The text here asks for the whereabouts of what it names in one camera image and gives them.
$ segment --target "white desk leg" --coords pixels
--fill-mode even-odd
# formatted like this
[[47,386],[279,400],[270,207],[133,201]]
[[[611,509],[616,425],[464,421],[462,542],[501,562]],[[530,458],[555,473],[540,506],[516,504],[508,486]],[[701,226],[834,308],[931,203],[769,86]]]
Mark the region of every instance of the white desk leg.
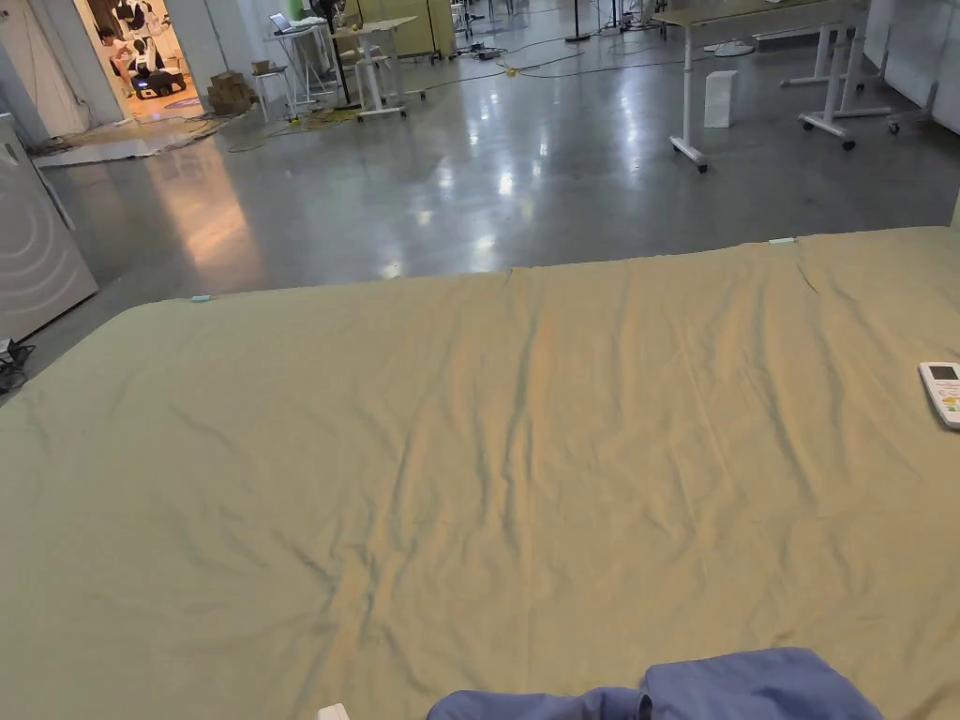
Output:
[[826,25],[820,28],[820,41],[817,43],[817,60],[813,63],[813,77],[821,78],[826,75],[827,52],[830,45],[830,28]]
[[[396,106],[403,108],[403,101],[406,97],[403,91],[403,70],[400,68],[400,57],[396,53],[396,29],[390,31],[390,60],[394,64],[394,91],[396,92]],[[400,117],[406,117],[405,109],[400,110]]]
[[[816,85],[826,83],[829,80],[827,73],[827,55],[830,50],[830,33],[834,30],[840,30],[832,25],[823,25],[820,28],[820,41],[817,43],[817,61],[813,65],[813,75],[809,78],[789,78],[781,80],[780,87],[797,87],[799,85]],[[846,80],[846,75],[841,75],[840,80]]]
[[263,110],[263,123],[264,125],[268,125],[270,123],[270,115],[267,114],[267,91],[264,87],[263,78],[256,75],[253,79],[256,81],[256,91],[260,93],[260,109]]
[[839,125],[834,125],[833,114],[837,105],[837,95],[840,90],[840,65],[843,62],[844,51],[847,49],[847,33],[842,31],[837,34],[837,44],[833,48],[833,60],[830,61],[830,75],[827,82],[827,103],[824,105],[823,112],[804,112],[800,116],[800,121],[804,123],[804,130],[820,130],[829,132],[841,138],[844,150],[852,150],[856,143],[850,139],[850,132]]
[[287,93],[287,103],[290,105],[290,114],[293,116],[293,119],[297,119],[297,92],[294,87],[290,84],[290,77],[287,75],[287,71],[283,71],[283,89]]
[[697,165],[701,173],[707,171],[707,157],[692,145],[693,113],[693,31],[686,29],[686,50],[684,52],[684,136],[672,136],[673,149],[683,153]]
[[853,36],[853,47],[850,50],[850,64],[847,67],[847,82],[843,87],[843,100],[840,109],[833,113],[833,117],[876,117],[889,115],[893,112],[890,107],[881,108],[854,108],[853,90],[860,84],[860,67],[863,64],[863,43],[867,41],[867,14],[861,12],[856,18],[856,34]]
[[396,108],[384,108],[383,100],[381,100],[381,90],[380,85],[376,80],[376,70],[373,66],[371,45],[372,45],[372,36],[367,34],[362,34],[359,36],[360,39],[360,49],[363,51],[363,66],[364,71],[367,73],[367,82],[368,88],[370,91],[373,100],[373,109],[364,110],[363,112],[357,113],[357,120],[363,122],[364,117],[367,115],[386,115],[390,112],[403,112],[403,107]]

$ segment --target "polished gray floor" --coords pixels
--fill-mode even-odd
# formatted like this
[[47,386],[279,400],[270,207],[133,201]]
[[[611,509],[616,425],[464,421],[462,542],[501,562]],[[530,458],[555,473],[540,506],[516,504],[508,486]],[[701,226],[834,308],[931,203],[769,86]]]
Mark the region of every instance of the polished gray floor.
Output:
[[[476,39],[517,48],[568,34],[572,11],[551,10],[558,2],[534,0]],[[582,7],[595,29],[595,10]],[[426,104],[414,101],[406,120],[349,122],[231,152],[262,132],[253,113],[166,155],[49,171],[102,291],[37,334],[32,370],[155,300],[945,223],[960,138],[936,127],[895,138],[882,120],[856,120],[859,146],[844,153],[835,138],[803,132],[797,114],[822,108],[824,89],[779,81],[808,74],[813,55],[697,63],[699,86],[711,70],[741,71],[738,122],[704,133],[713,165],[702,176],[667,140],[681,123],[679,33],[666,45],[654,34],[536,45],[506,60],[570,56],[529,71],[569,77],[446,84]],[[470,58],[405,64],[412,87],[502,69]],[[638,64],[646,66],[570,76]],[[905,106],[890,90],[863,96],[878,99]]]

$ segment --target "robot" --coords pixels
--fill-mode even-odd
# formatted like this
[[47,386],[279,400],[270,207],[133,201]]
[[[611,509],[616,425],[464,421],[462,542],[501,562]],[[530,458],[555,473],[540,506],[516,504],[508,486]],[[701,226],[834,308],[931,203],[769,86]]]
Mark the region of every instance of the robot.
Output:
[[183,73],[175,69],[156,66],[156,47],[151,37],[133,41],[136,57],[130,63],[130,79],[139,100],[145,100],[144,92],[165,98],[186,89]]

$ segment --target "person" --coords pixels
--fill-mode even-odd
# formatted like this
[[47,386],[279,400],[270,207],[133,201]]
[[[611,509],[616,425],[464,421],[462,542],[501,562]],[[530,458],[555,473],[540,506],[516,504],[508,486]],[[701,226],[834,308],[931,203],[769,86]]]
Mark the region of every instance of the person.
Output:
[[103,43],[101,54],[104,60],[113,68],[113,73],[123,81],[123,94],[129,98],[133,95],[133,83],[130,77],[133,50],[130,49],[130,44],[117,39],[116,33],[111,28],[100,31],[100,41]]

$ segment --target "mattress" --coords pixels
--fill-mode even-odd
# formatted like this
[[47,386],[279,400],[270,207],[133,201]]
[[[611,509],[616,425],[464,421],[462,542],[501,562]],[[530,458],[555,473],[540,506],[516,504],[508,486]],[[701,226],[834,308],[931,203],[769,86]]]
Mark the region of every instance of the mattress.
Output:
[[958,359],[945,228],[136,308],[0,408],[0,716],[419,718],[789,645],[956,718],[917,364]]

